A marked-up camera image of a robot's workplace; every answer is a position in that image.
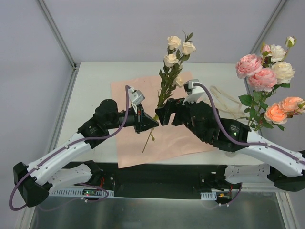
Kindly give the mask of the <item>artificial rose bouquet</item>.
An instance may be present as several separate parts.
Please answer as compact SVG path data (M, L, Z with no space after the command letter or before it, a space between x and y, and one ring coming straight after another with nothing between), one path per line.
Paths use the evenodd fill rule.
M164 105L177 87L183 86L183 80L180 76L183 63L189 60L191 54L196 51L192 37L193 33L191 32L184 34L184 40L178 36L167 38L167 54L163 57L163 68L159 71L161 88L158 91L157 108Z

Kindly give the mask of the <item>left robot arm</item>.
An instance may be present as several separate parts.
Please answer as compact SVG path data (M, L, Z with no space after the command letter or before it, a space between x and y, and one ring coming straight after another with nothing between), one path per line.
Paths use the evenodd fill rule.
M120 132L122 128L132 126L139 134L158 125L141 104L127 106L126 110L119 112L114 100L103 100L92 118L62 146L28 165L19 162L14 166L15 187L12 192L18 191L25 206L31 208L42 203L51 192L63 187L75 184L101 187L104 175L94 161L86 161L70 169L65 169L65 166L112 137L109 133L111 129Z

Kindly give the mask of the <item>cream ribbon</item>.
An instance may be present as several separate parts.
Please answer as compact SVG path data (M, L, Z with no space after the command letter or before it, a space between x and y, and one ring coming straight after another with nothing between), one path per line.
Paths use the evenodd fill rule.
M210 86L210 92L218 101L218 103L214 103L216 108L222 112L229 114L235 120L245 115L244 111L242 110L242 103L237 101L234 97L230 96L221 88Z

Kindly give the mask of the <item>pink wrapping paper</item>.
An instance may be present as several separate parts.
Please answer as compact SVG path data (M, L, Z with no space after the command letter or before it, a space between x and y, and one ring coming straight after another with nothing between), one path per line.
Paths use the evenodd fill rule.
M158 92L161 89L161 78L149 76L111 83L112 99L116 101L119 110L124 109L126 105L126 85L143 93L145 96L142 102L143 108L149 116L154 117L154 110L158 104ZM152 134L154 140L148 137L149 131L137 134L133 127L127 127L116 135L119 168L213 150L211 145L199 140L184 125L159 126L153 130Z

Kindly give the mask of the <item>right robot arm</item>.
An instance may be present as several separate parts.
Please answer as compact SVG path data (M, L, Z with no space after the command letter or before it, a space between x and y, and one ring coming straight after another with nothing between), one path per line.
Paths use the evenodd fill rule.
M305 188L305 157L263 138L245 124L220 118L205 102L169 99L155 110L162 126L174 114L173 126L184 125L201 141L222 151L244 154L261 161L256 166L220 166L214 182L219 188L238 183L272 183L283 191Z

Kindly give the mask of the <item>peach rose stem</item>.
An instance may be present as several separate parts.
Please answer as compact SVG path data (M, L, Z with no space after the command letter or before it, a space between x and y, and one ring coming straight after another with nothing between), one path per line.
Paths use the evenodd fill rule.
M248 113L248 117L244 117L248 121L247 125L254 131L265 128L274 128L277 126L282 131L288 119L301 115L305 112L305 100L300 97L287 97L278 103L267 105L266 97L261 95L258 97L250 95L239 96L240 102L246 106L244 110Z

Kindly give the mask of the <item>cream white rose stem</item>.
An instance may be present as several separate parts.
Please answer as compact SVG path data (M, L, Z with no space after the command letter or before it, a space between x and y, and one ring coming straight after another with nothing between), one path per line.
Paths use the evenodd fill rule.
M292 65L286 62L288 53L292 47L297 43L297 39L293 36L288 36L285 40L285 47L275 44L262 43L260 54L263 59L262 66L264 68L271 69L277 78L277 85L274 86L274 90L278 87L289 88L290 81L294 77L295 70Z

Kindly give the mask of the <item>pink rose stem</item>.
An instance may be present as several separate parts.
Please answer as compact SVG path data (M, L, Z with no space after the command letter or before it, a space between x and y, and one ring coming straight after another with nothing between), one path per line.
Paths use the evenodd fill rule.
M274 126L274 122L264 115L268 109L266 100L275 93L278 85L278 76L272 66L280 62L285 53L281 46L263 44L259 55L245 55L235 65L237 77L246 80L253 91L251 95L239 96L239 99L246 106L244 112L249 114L247 125L255 131Z

